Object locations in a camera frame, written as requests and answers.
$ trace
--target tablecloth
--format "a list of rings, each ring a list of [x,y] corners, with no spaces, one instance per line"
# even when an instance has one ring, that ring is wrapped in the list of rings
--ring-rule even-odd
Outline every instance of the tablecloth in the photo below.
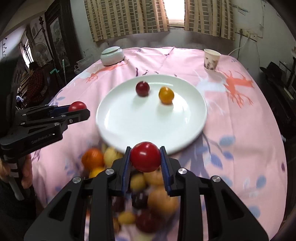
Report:
[[[207,72],[204,52],[196,49],[130,48],[124,54],[125,59],[113,66],[97,61],[50,102],[61,106],[82,101],[91,116],[70,125],[63,140],[32,154],[33,185],[42,205],[46,206],[71,178],[82,174],[83,153],[102,144],[95,113],[104,96],[136,76],[168,74],[196,86],[208,108],[202,134],[173,157],[198,176],[221,176],[272,238],[284,216],[286,159],[273,113],[246,69],[233,57],[221,56],[217,71]],[[202,209],[206,219],[204,201]],[[177,240],[177,229],[176,216],[153,240]],[[133,232],[135,228],[123,227],[116,239],[133,241]],[[204,240],[208,240],[205,222]]]

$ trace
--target plaid shirt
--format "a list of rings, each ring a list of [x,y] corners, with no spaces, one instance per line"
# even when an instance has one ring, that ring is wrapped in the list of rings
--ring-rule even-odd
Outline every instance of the plaid shirt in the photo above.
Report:
[[[41,68],[36,69],[32,76],[29,79],[29,85],[27,89],[27,104],[30,105],[38,105],[44,99],[45,95],[41,95],[41,91],[44,88],[44,75],[42,73]]]

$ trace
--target plate rim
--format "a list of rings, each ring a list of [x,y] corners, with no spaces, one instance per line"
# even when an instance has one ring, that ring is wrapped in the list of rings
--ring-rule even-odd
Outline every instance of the plate rim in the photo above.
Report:
[[[208,115],[207,103],[206,103],[205,97],[199,92],[199,90],[198,90],[193,84],[189,83],[189,82],[186,81],[185,79],[180,78],[180,77],[176,77],[176,76],[174,76],[174,75],[169,75],[169,74],[149,74],[149,75],[146,75],[146,77],[148,77],[148,76],[153,76],[153,75],[155,75],[155,76],[169,76],[169,77],[173,77],[173,78],[176,78],[176,79],[179,79],[179,80],[185,81],[186,83],[188,83],[189,85],[191,85],[191,86],[192,86],[192,87],[193,87],[193,88],[194,88],[194,89],[195,89],[195,90],[196,90],[196,91],[202,96],[203,103],[204,103],[204,105],[205,105],[205,117],[204,117],[204,119],[203,119],[203,121],[202,121],[202,128],[201,128],[201,130],[200,130],[196,135],[194,135],[195,137],[188,139],[188,141],[184,142],[183,145],[180,145],[179,148],[173,148],[172,150],[167,150],[167,149],[166,149],[167,154],[168,154],[168,155],[172,155],[172,154],[175,154],[175,153],[177,153],[177,152],[183,150],[184,148],[188,147],[190,144],[192,144],[192,143],[194,142],[194,140],[196,140],[196,139],[200,136],[200,134],[202,133],[202,131],[203,131],[204,127],[205,127],[206,121],[207,121],[207,115]],[[125,150],[121,150],[121,148],[120,148],[119,146],[112,145],[112,144],[111,144],[109,141],[107,141],[107,139],[103,136],[102,132],[100,131],[99,125],[98,125],[98,123],[97,123],[97,116],[98,116],[99,108],[100,108],[102,102],[103,102],[104,99],[110,94],[111,91],[113,91],[113,90],[116,89],[116,88],[119,88],[122,84],[125,84],[125,83],[128,82],[128,81],[132,81],[132,80],[134,80],[134,79],[139,79],[139,78],[143,78],[143,76],[137,76],[137,77],[134,77],[134,78],[128,79],[128,80],[126,80],[126,81],[120,83],[119,85],[115,86],[115,87],[112,88],[111,90],[109,90],[108,93],[105,95],[105,97],[101,100],[101,102],[100,102],[100,104],[99,104],[99,106],[98,106],[98,108],[97,108],[97,110],[96,110],[95,122],[96,122],[97,129],[98,129],[98,131],[99,131],[100,138],[102,138],[103,141],[104,141],[108,146],[112,146],[112,147],[114,147],[117,151],[122,152],[122,153],[125,153],[126,149],[125,149]]]

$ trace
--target electrical socket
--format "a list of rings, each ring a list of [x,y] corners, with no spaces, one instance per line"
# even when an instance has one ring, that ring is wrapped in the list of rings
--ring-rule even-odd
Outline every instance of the electrical socket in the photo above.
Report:
[[[254,41],[256,41],[256,42],[258,41],[258,34],[252,32],[252,31],[250,31],[250,30],[246,30],[246,29],[238,28],[238,29],[237,29],[237,33],[238,33],[238,34],[241,34],[241,35],[243,35],[243,36],[245,36],[245,37],[247,37],[247,38],[250,38],[250,39],[252,39],[252,40],[254,40]]]

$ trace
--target white paper cup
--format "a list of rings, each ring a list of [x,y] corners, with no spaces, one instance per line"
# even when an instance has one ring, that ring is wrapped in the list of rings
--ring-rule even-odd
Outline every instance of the white paper cup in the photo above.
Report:
[[[205,64],[204,64],[205,69],[215,70],[218,65],[221,54],[212,49],[205,49],[204,51],[205,51]]]

